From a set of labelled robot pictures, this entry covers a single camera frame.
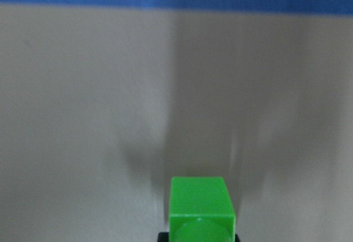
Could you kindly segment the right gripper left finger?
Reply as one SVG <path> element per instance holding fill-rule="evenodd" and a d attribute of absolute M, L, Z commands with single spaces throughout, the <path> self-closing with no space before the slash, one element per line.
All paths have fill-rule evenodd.
<path fill-rule="evenodd" d="M 168 242 L 169 241 L 169 233 L 168 232 L 160 232 L 157 236 L 157 242 Z"/>

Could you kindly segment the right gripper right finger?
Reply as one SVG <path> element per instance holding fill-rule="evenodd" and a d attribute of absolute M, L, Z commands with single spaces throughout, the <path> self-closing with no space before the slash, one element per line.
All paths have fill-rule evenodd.
<path fill-rule="evenodd" d="M 235 242 L 240 242 L 240 238 L 239 238 L 238 234 L 235 234 L 235 240 L 234 241 Z"/>

